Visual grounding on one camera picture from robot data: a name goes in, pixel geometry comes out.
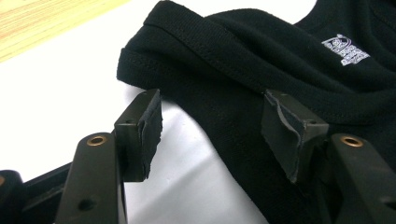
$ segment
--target white surface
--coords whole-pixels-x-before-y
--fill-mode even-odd
[[[0,63],[0,170],[16,170],[30,180],[69,163],[82,137],[112,131],[114,121],[141,92],[116,80],[120,49],[157,2],[132,0]],[[175,2],[202,16],[259,8],[291,23],[315,4]],[[205,133],[170,102],[163,103],[163,136],[150,178],[127,184],[126,194],[130,223],[265,223]]]

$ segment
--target black shirt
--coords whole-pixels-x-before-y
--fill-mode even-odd
[[[122,50],[118,79],[159,88],[203,127],[270,223],[316,223],[261,136],[262,93],[286,92],[370,141],[396,171],[396,6],[318,0],[288,24],[237,9],[203,18],[163,1]]]

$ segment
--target wooden surface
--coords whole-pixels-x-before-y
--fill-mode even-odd
[[[0,62],[128,0],[0,0]]]

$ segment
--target printed logo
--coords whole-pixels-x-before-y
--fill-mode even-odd
[[[368,53],[352,45],[352,41],[343,35],[337,35],[337,37],[325,40],[321,43],[332,52],[344,58],[341,61],[343,66],[350,63],[356,64],[361,60],[370,57]]]

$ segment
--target clamp jaw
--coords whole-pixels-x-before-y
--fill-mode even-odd
[[[149,177],[162,121],[160,91],[145,91],[112,133],[81,139],[72,163],[24,184],[0,171],[0,223],[127,223],[123,183]]]
[[[328,129],[293,97],[266,91],[262,136],[289,181],[316,198],[322,223],[395,223],[396,174],[368,141]]]

